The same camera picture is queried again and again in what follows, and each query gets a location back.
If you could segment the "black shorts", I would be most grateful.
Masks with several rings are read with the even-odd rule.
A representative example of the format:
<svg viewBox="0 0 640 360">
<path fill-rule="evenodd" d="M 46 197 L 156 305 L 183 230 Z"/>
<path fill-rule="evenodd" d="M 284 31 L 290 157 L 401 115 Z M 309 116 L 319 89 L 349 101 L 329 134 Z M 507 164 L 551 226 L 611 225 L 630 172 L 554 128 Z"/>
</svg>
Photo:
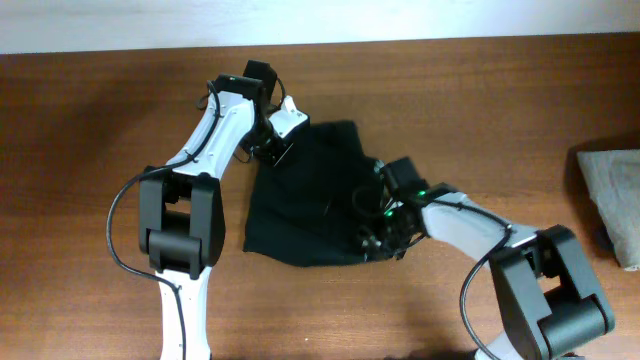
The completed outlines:
<svg viewBox="0 0 640 360">
<path fill-rule="evenodd" d="M 296 134 L 277 165 L 259 166 L 243 250 L 295 267 L 371 261 L 358 235 L 382 212 L 378 164 L 352 121 Z"/>
</svg>

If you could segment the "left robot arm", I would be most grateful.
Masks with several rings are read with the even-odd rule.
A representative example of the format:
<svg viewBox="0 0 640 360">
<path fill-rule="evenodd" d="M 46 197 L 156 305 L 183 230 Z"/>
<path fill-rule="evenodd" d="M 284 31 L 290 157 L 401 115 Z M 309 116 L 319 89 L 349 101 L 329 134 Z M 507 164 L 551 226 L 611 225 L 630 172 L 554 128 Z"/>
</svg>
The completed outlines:
<svg viewBox="0 0 640 360">
<path fill-rule="evenodd" d="M 225 239 L 221 178 L 236 149 L 269 166 L 308 124 L 266 62 L 248 61 L 240 76 L 207 85 L 205 110 L 164 169 L 147 168 L 139 182 L 139 247 L 159 282 L 164 359 L 209 359 L 208 283 Z"/>
</svg>

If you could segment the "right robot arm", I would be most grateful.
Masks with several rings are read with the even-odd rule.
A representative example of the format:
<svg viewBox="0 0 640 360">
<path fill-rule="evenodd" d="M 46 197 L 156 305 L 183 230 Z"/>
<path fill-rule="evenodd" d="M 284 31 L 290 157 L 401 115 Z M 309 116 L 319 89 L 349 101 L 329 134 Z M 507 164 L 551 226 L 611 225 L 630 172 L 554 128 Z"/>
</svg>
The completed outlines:
<svg viewBox="0 0 640 360">
<path fill-rule="evenodd" d="M 429 185 L 409 158 L 374 167 L 378 208 L 357 242 L 368 260 L 401 259 L 430 238 L 458 249 L 474 265 L 458 306 L 476 344 L 475 359 L 572 359 L 576 348 L 612 332 L 611 305 L 580 242 L 563 225 L 547 229 L 514 223 L 482 208 L 446 184 Z M 483 342 L 467 299 L 481 269 L 491 272 L 502 333 Z"/>
</svg>

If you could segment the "grey folded cloth right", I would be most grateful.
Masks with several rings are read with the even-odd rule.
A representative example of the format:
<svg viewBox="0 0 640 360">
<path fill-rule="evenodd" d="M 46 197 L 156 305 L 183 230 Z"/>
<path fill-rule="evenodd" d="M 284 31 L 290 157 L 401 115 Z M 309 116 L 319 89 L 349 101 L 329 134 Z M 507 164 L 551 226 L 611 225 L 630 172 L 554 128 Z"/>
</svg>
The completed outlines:
<svg viewBox="0 0 640 360">
<path fill-rule="evenodd" d="M 591 200 L 625 271 L 639 270 L 639 150 L 578 152 Z"/>
</svg>

